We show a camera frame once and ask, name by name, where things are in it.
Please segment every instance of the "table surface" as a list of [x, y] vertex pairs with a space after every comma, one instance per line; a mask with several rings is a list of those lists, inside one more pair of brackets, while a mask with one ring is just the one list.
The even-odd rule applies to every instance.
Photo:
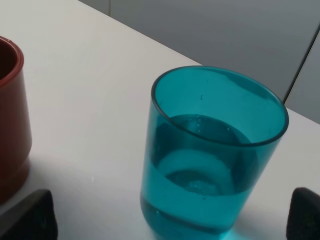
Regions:
[[[151, 86], [197, 63], [77, 0], [0, 1], [0, 30], [25, 55], [33, 135], [30, 176], [0, 214], [48, 188], [60, 240], [151, 240], [139, 205]], [[293, 190], [320, 193], [320, 126], [289, 116], [235, 239], [285, 240]]]

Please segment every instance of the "black object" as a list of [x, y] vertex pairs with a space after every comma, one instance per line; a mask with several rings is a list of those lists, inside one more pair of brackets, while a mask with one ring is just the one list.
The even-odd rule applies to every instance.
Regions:
[[320, 196], [305, 187], [293, 191], [287, 240], [320, 240]]
[[49, 190], [37, 190], [0, 216], [0, 240], [57, 240]]

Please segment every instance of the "cup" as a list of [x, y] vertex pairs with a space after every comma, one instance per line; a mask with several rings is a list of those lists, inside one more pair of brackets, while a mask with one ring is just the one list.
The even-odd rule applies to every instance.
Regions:
[[0, 36], [0, 204], [26, 181], [32, 145], [24, 84], [24, 55]]
[[144, 218], [161, 240], [220, 239], [286, 132], [288, 112], [257, 81], [208, 66], [164, 73], [151, 98]]

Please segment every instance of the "water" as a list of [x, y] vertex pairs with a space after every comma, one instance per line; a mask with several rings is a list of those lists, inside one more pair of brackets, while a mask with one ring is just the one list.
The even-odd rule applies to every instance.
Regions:
[[[225, 143], [249, 143], [237, 129], [202, 115], [172, 118]], [[224, 147], [162, 123], [147, 145], [140, 203], [161, 240], [216, 240], [234, 224], [258, 177], [251, 148]]]

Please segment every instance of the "red cup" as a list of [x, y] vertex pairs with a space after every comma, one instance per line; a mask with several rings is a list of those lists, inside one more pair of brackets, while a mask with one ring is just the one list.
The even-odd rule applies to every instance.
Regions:
[[0, 204], [21, 188], [30, 169], [32, 138], [23, 65], [21, 49], [0, 36]]

